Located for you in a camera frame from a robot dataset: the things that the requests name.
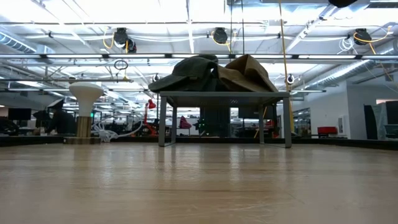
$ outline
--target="ceiling duct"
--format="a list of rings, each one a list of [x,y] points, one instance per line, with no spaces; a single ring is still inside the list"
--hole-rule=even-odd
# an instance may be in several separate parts
[[[0,28],[0,44],[4,44],[23,54],[54,54],[55,51],[50,47],[40,44],[33,44],[24,40],[22,37]]]
[[[381,45],[377,49],[378,54],[381,55],[397,55],[398,54],[398,39],[394,39],[386,44]],[[317,86],[331,86],[336,85],[348,78],[354,77],[357,74],[366,72],[376,66],[375,60],[361,60],[348,65],[340,65],[332,70],[326,72],[317,81],[305,86],[304,89],[316,88]]]

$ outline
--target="desk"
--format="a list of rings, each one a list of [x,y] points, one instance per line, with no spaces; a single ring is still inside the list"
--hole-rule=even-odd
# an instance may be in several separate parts
[[[264,127],[262,115],[264,106],[283,100],[284,107],[284,133],[285,147],[292,147],[290,132],[288,92],[256,93],[256,92],[194,92],[194,91],[163,91],[160,92],[160,123],[159,123],[159,146],[165,146],[166,106],[167,103],[173,108],[172,142],[175,144],[177,136],[177,108],[178,107],[253,107],[259,108],[259,126]],[[264,129],[259,130],[260,144],[264,144]]]

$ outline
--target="white cable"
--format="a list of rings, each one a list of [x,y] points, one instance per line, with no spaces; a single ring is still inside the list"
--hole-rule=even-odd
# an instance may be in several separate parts
[[[131,134],[136,133],[142,127],[142,120],[141,120],[140,126],[137,129],[135,129],[134,131],[132,131],[130,133],[127,133],[127,134],[118,135],[114,131],[105,130],[105,126],[103,124],[101,124],[102,121],[104,121],[106,119],[109,119],[109,118],[113,118],[113,117],[114,116],[108,116],[108,117],[98,121],[97,123],[95,123],[95,124],[93,124],[91,126],[91,128],[94,129],[93,131],[91,131],[91,133],[98,134],[98,136],[99,136],[99,138],[101,139],[102,142],[111,142],[112,139],[117,139],[119,137],[129,136]]]
[[[351,49],[354,48],[354,41],[350,38],[350,39],[342,39],[339,43],[338,46],[340,48],[340,52],[338,52],[337,54],[340,54],[342,52],[346,52],[349,51]]]

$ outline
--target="ceiling light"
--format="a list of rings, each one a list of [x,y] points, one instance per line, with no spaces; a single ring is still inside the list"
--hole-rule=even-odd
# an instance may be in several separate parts
[[[106,49],[100,49],[100,50],[103,51],[103,52],[106,52],[107,54],[110,54],[110,52],[108,50],[106,50]]]
[[[112,109],[112,106],[108,106],[108,105],[100,105],[99,107],[104,108],[104,109]]]
[[[229,55],[216,55],[218,58],[229,58]]]
[[[111,54],[110,58],[164,58],[164,54]]]
[[[64,95],[62,95],[62,94],[59,94],[59,93],[56,93],[56,92],[50,92],[51,94],[53,94],[53,95],[55,95],[55,96],[59,96],[59,97],[65,97]]]
[[[258,59],[280,59],[283,58],[283,55],[251,55],[254,58],[258,58]],[[286,55],[286,58],[292,58],[291,55]]]
[[[0,58],[40,58],[40,55],[36,55],[36,54],[15,54],[15,55],[11,55],[11,54],[3,54],[0,55]]]
[[[299,59],[354,59],[355,55],[300,55]]]
[[[8,91],[40,91],[39,89],[33,88],[10,88]]]
[[[44,91],[69,91],[68,89],[44,89]]]
[[[325,93],[326,90],[292,90],[292,93]]]
[[[398,59],[398,55],[363,55],[362,59]]]
[[[39,83],[37,83],[37,82],[18,81],[18,83],[24,84],[24,85],[29,85],[29,86],[32,86],[32,87],[43,87],[41,84],[39,84]]]
[[[57,54],[49,54],[48,58],[102,58],[102,55],[98,54],[69,54],[69,55],[57,55]]]
[[[172,58],[190,58],[193,56],[198,56],[198,54],[172,54]]]

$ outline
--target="black equipment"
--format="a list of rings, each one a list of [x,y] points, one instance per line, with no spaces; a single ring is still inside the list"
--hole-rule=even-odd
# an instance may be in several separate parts
[[[28,121],[31,116],[30,108],[8,108],[8,119],[11,121]]]
[[[354,38],[355,44],[358,44],[358,45],[366,45],[366,44],[368,44],[367,42],[363,42],[363,41],[360,41],[358,39],[367,40],[367,41],[371,41],[372,40],[371,35],[368,34],[368,32],[366,32],[366,29],[356,29],[355,32],[356,32],[356,34],[355,34],[356,38]]]
[[[126,28],[118,28],[114,33],[113,39],[117,47],[122,48],[123,50],[127,48],[128,53],[137,52],[136,43],[129,38]]]
[[[219,44],[225,44],[228,40],[225,29],[222,27],[217,27],[213,34],[214,41]]]
[[[329,0],[330,4],[332,4],[338,8],[347,7],[356,1],[357,0]]]

